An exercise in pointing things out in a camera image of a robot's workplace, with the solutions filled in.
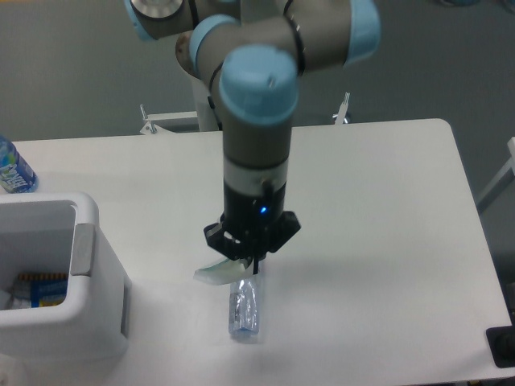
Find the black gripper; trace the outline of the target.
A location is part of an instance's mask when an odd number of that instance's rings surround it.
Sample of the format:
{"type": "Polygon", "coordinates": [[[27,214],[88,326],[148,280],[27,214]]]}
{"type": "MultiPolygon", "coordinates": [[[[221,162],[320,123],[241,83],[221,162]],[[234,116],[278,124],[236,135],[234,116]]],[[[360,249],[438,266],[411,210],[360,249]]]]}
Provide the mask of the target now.
{"type": "Polygon", "coordinates": [[[207,245],[230,261],[250,265],[257,258],[257,272],[267,253],[276,253],[300,229],[293,211],[284,209],[286,188],[265,184],[259,195],[244,195],[224,185],[222,223],[204,228],[207,245]]]}

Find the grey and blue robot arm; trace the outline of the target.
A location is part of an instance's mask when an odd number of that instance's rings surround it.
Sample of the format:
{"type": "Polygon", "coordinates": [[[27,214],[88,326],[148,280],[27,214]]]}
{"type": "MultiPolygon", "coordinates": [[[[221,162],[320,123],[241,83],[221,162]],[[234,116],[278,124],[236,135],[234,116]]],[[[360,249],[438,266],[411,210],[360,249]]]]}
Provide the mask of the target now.
{"type": "Polygon", "coordinates": [[[370,57],[381,40],[372,1],[276,1],[274,15],[243,19],[240,1],[128,1],[137,33],[189,32],[188,56],[222,128],[224,210],[204,229],[222,260],[195,278],[251,277],[301,228],[284,208],[292,116],[306,72],[370,57]]]}

